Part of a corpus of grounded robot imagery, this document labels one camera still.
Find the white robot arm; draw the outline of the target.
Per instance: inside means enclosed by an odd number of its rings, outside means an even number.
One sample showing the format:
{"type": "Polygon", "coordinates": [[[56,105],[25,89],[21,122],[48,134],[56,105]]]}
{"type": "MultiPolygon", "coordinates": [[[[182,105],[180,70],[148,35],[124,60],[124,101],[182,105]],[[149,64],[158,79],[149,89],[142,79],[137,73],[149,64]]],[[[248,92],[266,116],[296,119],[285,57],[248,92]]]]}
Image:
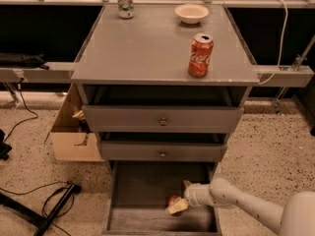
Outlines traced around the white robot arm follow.
{"type": "Polygon", "coordinates": [[[242,192],[230,182],[216,178],[209,184],[183,181],[183,197],[168,201],[166,212],[176,214],[188,207],[237,206],[278,236],[315,236],[315,193],[304,191],[290,197],[284,206],[242,192]]]}

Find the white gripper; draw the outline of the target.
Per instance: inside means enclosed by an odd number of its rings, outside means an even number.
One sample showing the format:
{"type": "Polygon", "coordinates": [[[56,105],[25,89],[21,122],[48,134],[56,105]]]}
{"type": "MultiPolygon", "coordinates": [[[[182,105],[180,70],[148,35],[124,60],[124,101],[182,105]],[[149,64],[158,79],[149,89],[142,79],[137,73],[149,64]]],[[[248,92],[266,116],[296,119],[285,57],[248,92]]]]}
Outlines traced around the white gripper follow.
{"type": "Polygon", "coordinates": [[[211,204],[210,185],[209,184],[192,184],[188,180],[183,180],[186,188],[184,198],[180,198],[176,203],[168,206],[165,210],[170,215],[179,213],[190,207],[209,206],[211,204]]]}

